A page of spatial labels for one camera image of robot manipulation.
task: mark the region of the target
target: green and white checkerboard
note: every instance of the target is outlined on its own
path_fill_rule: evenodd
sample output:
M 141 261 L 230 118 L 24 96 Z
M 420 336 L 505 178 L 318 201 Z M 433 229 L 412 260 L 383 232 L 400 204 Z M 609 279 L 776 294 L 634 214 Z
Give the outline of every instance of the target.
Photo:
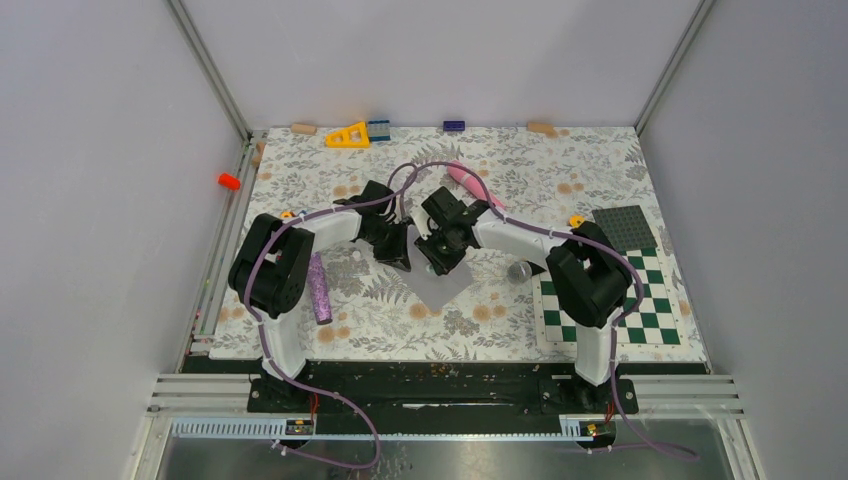
M 676 295 L 670 295 L 669 291 L 674 290 L 667 288 L 671 275 L 665 256 L 655 248 L 626 252 L 625 256 L 645 284 L 645 299 L 639 311 L 628 315 L 618 327 L 619 352 L 671 353 L 688 349 Z M 559 309 L 550 274 L 537 275 L 533 282 L 539 348 L 547 353 L 576 352 L 577 328 Z M 624 307 L 635 301 L 636 287 L 631 286 Z

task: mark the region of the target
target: gray wall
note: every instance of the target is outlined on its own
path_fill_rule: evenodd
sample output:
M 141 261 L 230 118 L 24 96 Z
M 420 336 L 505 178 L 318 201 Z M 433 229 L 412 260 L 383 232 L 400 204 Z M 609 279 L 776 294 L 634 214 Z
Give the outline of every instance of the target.
M 848 3 L 719 1 L 643 136 L 770 479 L 846 478 Z
M 0 6 L 0 478 L 117 478 L 238 141 L 165 3 Z
M 698 0 L 186 0 L 254 128 L 632 125 Z

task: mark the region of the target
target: red cap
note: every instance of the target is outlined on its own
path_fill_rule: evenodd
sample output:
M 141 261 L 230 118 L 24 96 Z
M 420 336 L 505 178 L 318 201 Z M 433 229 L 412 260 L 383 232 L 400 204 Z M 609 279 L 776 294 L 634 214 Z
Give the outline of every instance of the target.
M 227 187 L 232 191 L 236 191 L 241 188 L 241 182 L 239 182 L 238 178 L 230 175 L 229 173 L 222 173 L 221 176 L 218 177 L 218 184 Z

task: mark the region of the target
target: blue lego brick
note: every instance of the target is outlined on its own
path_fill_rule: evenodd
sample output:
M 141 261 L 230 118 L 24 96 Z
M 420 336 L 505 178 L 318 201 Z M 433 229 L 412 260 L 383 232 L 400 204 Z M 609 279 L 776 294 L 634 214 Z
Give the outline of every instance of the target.
M 445 120 L 445 124 L 443 127 L 446 132 L 464 132 L 465 131 L 465 121 L 464 120 Z
M 388 142 L 392 139 L 388 120 L 372 120 L 365 128 L 368 131 L 368 140 L 372 142 Z

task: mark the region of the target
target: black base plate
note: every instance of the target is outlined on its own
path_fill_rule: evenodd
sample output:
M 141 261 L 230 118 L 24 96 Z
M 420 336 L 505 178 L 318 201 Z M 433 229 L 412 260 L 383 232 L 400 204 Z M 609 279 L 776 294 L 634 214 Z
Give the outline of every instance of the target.
M 298 380 L 351 399 L 382 434 L 560 433 L 560 414 L 602 418 L 608 401 L 601 390 L 593 402 L 572 394 L 586 388 L 577 377 L 551 378 L 569 370 L 573 365 L 308 362 Z M 616 385 L 625 412 L 637 413 L 633 383 Z M 309 394 L 269 375 L 251 382 L 249 412 L 307 413 L 309 405 Z M 320 397 L 318 414 L 317 433 L 368 433 L 341 402 Z

